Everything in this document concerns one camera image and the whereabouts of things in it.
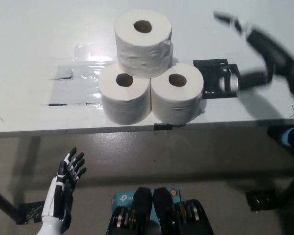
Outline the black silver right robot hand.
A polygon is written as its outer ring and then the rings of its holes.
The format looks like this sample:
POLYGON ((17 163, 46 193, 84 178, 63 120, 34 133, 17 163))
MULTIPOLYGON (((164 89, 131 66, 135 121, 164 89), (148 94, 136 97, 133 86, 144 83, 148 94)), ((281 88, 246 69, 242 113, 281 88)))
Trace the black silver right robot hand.
POLYGON ((264 31, 246 23, 236 16, 214 12, 214 19, 234 29, 263 58, 266 70, 250 71, 241 75, 222 77, 219 86, 225 92, 240 92, 268 85, 274 75, 285 78, 294 96, 294 58, 264 31))

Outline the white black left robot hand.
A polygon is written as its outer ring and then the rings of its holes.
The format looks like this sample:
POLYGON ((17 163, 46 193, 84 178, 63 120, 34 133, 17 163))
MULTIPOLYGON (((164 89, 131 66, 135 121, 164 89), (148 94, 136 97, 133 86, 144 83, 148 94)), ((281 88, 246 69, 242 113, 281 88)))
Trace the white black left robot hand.
POLYGON ((55 217, 63 221, 71 213, 73 192, 77 182, 86 172, 84 153, 74 147, 60 162, 45 199, 42 217, 55 217))

